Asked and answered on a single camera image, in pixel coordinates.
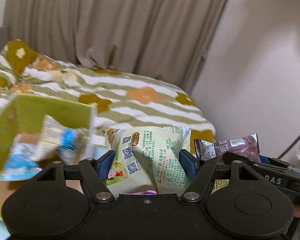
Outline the pale green snack bag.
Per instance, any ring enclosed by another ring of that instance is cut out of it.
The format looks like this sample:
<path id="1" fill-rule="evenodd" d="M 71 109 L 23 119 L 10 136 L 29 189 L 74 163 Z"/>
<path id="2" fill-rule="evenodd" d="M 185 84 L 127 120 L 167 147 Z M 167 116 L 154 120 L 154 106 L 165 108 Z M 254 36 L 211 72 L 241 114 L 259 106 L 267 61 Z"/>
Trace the pale green snack bag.
<path id="1" fill-rule="evenodd" d="M 108 129 L 105 137 L 107 148 L 115 152 L 106 179 L 114 196 L 145 191 L 181 195 L 189 186 L 179 152 L 190 150 L 190 128 Z"/>

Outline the purple snack bag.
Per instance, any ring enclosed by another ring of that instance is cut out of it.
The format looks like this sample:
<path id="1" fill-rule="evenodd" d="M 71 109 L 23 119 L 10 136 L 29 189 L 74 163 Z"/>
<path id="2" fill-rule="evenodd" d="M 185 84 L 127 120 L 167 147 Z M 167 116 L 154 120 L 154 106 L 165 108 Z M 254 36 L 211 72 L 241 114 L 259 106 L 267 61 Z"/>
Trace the purple snack bag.
<path id="1" fill-rule="evenodd" d="M 157 192 L 155 190 L 138 190 L 135 193 L 136 195 L 155 195 Z"/>

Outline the blue white snack bag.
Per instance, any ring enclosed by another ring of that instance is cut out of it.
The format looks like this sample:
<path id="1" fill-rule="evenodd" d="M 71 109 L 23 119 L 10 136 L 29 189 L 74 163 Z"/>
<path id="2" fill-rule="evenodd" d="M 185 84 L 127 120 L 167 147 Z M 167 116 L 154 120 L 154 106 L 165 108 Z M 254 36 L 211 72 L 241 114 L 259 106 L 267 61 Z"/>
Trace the blue white snack bag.
<path id="1" fill-rule="evenodd" d="M 39 137 L 30 136 L 22 142 L 18 138 L 11 146 L 10 153 L 0 173 L 0 181 L 24 181 L 38 174 L 53 161 L 74 165 L 79 159 L 89 138 L 86 128 L 68 128 L 53 117 L 44 116 Z"/>

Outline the maroon snack bag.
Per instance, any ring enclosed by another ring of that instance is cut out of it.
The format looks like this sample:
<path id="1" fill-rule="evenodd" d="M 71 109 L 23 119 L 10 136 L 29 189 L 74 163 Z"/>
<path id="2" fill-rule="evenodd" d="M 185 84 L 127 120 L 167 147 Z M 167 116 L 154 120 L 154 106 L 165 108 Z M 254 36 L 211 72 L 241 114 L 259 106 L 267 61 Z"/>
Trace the maroon snack bag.
<path id="1" fill-rule="evenodd" d="M 232 140 L 208 142 L 201 139 L 194 140 L 197 159 L 213 159 L 220 162 L 225 152 L 235 153 L 260 163 L 260 149 L 256 133 Z"/>

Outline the striped floral blanket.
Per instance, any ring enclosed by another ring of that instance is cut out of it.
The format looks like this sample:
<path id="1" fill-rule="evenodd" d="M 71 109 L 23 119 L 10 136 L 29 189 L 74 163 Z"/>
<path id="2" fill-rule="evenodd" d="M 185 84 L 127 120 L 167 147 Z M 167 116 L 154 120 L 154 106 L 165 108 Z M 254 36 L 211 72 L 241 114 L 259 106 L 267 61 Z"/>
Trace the striped floral blanket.
<path id="1" fill-rule="evenodd" d="M 150 77 L 88 69 L 38 54 L 21 40 L 0 52 L 0 109 L 15 94 L 79 102 L 96 108 L 93 143 L 108 128 L 184 126 L 193 139 L 213 141 L 215 128 L 181 88 Z"/>

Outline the green cardboard box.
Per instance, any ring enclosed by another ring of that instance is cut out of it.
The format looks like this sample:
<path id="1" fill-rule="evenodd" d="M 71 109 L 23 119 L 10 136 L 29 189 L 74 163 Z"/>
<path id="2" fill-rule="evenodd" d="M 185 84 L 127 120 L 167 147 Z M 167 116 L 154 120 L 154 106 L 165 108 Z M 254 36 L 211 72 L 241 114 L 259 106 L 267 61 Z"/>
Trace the green cardboard box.
<path id="1" fill-rule="evenodd" d="M 83 127 L 92 137 L 96 128 L 96 108 L 79 102 L 30 94 L 15 94 L 0 109 L 0 172 L 10 153 L 15 136 L 19 133 L 41 132 L 44 116 L 49 115 L 70 128 Z M 0 219 L 3 201 L 0 200 Z"/>

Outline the beige curtain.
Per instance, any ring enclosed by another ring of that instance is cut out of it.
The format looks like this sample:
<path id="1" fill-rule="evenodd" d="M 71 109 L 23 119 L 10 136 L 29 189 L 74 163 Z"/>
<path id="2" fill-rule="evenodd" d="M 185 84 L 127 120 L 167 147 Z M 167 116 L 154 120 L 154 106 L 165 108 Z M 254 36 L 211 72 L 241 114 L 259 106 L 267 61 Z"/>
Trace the beige curtain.
<path id="1" fill-rule="evenodd" d="M 190 92 L 227 0 L 7 0 L 4 24 L 53 59 Z"/>

